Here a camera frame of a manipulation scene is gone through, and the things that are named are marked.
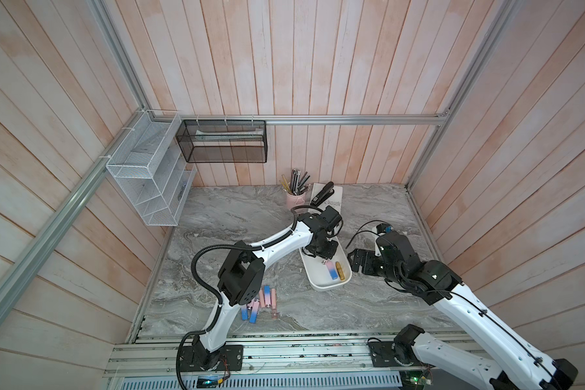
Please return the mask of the white storage tray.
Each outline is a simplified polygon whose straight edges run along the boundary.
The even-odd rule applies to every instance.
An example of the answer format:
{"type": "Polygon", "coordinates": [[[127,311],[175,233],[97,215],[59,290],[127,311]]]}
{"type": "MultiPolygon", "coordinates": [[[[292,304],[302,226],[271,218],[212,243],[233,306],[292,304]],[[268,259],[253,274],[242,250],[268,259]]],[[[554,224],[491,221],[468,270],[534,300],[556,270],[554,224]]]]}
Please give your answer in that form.
{"type": "Polygon", "coordinates": [[[351,266],[349,265],[347,255],[346,255],[345,251],[343,250],[343,247],[342,247],[341,243],[339,242],[339,240],[337,238],[334,238],[334,240],[338,243],[338,248],[337,248],[336,254],[333,256],[333,258],[330,261],[332,261],[335,264],[335,266],[336,266],[336,262],[341,263],[341,266],[342,266],[344,273],[345,273],[345,280],[344,281],[341,281],[340,279],[338,279],[338,280],[331,279],[331,277],[329,276],[328,269],[326,268],[326,266],[324,264],[328,260],[322,259],[319,257],[312,258],[310,256],[307,256],[304,253],[302,253],[302,250],[304,248],[299,250],[300,255],[302,257],[303,264],[304,264],[305,272],[306,272],[308,279],[310,281],[310,285],[316,291],[324,292],[324,291],[328,291],[330,289],[335,289],[337,287],[344,286],[345,284],[349,283],[349,281],[352,278],[353,273],[351,270],[351,266]]]}

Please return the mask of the gold lipstick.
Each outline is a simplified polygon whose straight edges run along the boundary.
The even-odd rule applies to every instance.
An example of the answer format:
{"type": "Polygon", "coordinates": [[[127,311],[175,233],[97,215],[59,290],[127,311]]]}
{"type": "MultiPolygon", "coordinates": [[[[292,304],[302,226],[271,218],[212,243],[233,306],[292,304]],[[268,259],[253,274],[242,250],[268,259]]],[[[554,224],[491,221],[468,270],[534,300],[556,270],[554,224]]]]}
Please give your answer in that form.
{"type": "Polygon", "coordinates": [[[336,262],[336,273],[341,281],[345,280],[344,270],[340,262],[336,262]]]}

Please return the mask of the pink lip gloss tube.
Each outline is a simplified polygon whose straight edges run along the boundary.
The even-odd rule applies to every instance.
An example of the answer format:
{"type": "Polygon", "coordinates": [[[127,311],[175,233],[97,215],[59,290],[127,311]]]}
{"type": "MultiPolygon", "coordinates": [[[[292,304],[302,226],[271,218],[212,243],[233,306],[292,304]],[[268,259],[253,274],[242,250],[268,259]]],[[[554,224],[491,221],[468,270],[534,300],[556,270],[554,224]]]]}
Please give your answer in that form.
{"type": "Polygon", "coordinates": [[[258,299],[259,299],[260,307],[262,309],[267,308],[265,294],[264,294],[264,291],[262,289],[258,293],[258,299]]]}

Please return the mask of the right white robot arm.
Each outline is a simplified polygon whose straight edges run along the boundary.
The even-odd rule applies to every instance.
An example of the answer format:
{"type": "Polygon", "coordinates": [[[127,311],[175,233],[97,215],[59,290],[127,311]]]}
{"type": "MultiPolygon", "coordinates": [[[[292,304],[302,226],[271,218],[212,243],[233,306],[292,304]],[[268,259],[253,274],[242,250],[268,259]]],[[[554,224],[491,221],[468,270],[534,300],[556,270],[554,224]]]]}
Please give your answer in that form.
{"type": "Polygon", "coordinates": [[[474,295],[446,264],[422,261],[398,232],[375,239],[375,250],[348,254],[354,272],[377,276],[435,307],[461,327],[487,353],[481,358],[440,341],[421,327],[408,324],[392,341],[370,341],[375,364],[402,367],[429,365],[478,389],[569,389],[577,368],[552,358],[528,343],[474,295]]]}

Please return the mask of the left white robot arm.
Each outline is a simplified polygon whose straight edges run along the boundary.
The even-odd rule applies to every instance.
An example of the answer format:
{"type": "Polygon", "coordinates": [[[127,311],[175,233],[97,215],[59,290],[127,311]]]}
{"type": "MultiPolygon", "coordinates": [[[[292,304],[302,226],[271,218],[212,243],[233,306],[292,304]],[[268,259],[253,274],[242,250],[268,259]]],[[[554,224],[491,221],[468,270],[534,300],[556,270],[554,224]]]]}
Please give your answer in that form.
{"type": "Polygon", "coordinates": [[[304,249],[317,258],[330,260],[336,254],[335,237],[344,221],[331,206],[294,206],[292,224],[267,239],[255,243],[238,241],[232,245],[209,245],[193,256],[190,271],[193,279],[216,297],[207,326],[197,331],[192,347],[206,354],[218,352],[238,311],[250,303],[262,286],[266,270],[290,253],[304,249]],[[198,274],[198,261],[207,253],[226,250],[227,257],[218,271],[216,286],[198,274]]]}

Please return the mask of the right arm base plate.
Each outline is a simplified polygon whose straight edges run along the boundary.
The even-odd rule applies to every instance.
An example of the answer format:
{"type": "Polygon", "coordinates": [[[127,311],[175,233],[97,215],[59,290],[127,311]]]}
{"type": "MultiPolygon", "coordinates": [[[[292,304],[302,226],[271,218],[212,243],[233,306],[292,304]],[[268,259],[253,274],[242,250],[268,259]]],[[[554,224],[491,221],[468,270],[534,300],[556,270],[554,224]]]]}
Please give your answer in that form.
{"type": "Polygon", "coordinates": [[[373,367],[430,367],[420,362],[410,347],[394,341],[381,341],[376,337],[370,337],[367,339],[367,347],[373,367]]]}

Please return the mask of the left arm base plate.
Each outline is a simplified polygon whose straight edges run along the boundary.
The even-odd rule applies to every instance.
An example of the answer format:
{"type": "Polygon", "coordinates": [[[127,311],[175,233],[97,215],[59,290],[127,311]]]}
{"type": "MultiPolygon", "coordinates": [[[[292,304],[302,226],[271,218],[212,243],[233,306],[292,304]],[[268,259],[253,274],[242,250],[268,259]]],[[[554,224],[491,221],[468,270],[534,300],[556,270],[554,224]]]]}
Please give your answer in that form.
{"type": "Polygon", "coordinates": [[[178,372],[240,371],[244,357],[243,345],[224,345],[214,352],[202,346],[185,345],[176,356],[178,372]]]}

